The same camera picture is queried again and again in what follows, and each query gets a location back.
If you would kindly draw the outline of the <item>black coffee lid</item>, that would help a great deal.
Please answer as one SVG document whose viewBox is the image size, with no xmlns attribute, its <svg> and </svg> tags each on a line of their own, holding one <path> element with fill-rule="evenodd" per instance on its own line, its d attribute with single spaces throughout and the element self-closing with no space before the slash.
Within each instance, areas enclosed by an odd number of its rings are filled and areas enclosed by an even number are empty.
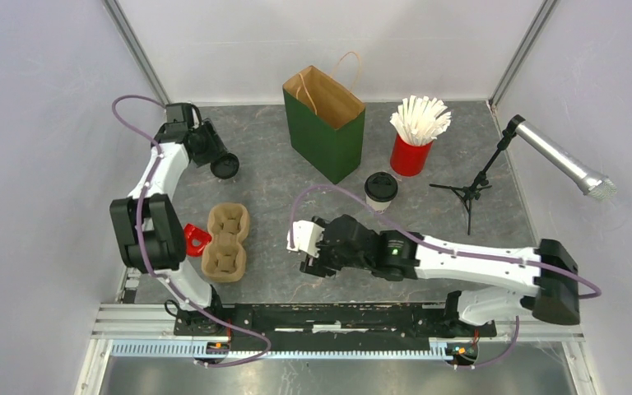
<svg viewBox="0 0 632 395">
<path fill-rule="evenodd" d="M 398 182 L 390 173 L 375 172 L 365 181 L 364 190 L 374 202 L 391 202 L 398 194 Z"/>
<path fill-rule="evenodd" d="M 240 162 L 233 153 L 226 153 L 210 164 L 211 173 L 218 179 L 231 179 L 239 172 Z"/>
</svg>

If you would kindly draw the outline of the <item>white paper coffee cup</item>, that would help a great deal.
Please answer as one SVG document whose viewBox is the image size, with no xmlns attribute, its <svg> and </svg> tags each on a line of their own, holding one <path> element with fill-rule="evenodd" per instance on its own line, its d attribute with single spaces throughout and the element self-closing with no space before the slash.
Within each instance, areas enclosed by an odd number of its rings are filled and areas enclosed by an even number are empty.
<svg viewBox="0 0 632 395">
<path fill-rule="evenodd" d="M 365 202 L 366 204 L 375 212 L 378 213 L 383 213 L 386 212 L 386 210 L 389 208 L 389 206 L 391 205 L 392 201 L 388 200 L 386 202 L 380 202 L 378 200 L 375 200 L 369 196 L 365 197 Z"/>
</svg>

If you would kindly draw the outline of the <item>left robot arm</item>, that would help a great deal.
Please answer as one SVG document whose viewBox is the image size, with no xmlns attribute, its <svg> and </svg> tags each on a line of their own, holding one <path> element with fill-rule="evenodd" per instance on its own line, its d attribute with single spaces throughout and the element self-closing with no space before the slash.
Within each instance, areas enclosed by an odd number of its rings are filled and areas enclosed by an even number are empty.
<svg viewBox="0 0 632 395">
<path fill-rule="evenodd" d="M 117 106 L 125 99 L 113 101 L 113 115 L 149 141 L 150 159 L 132 191 L 109 206 L 121 258 L 126 267 L 156 279 L 170 293 L 176 320 L 216 335 L 229 325 L 221 300 L 189 262 L 184 228 L 172 204 L 180 176 L 202 151 L 206 133 L 201 113 L 188 102 L 165 105 L 165 122 L 151 136 L 120 116 Z"/>
</svg>

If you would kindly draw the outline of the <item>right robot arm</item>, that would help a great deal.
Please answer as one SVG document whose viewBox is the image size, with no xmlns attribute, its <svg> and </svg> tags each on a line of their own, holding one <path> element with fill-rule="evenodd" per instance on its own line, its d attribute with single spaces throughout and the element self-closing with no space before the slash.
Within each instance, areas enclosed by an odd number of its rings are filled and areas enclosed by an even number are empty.
<svg viewBox="0 0 632 395">
<path fill-rule="evenodd" d="M 376 232 L 342 215 L 294 222 L 287 248 L 305 253 L 300 270 L 317 277 L 348 267 L 386 281 L 451 279 L 484 285 L 448 294 L 442 323 L 454 336 L 526 312 L 555 325 L 581 321 L 578 265 L 554 239 L 543 239 L 536 248 L 489 248 L 399 230 Z"/>
</svg>

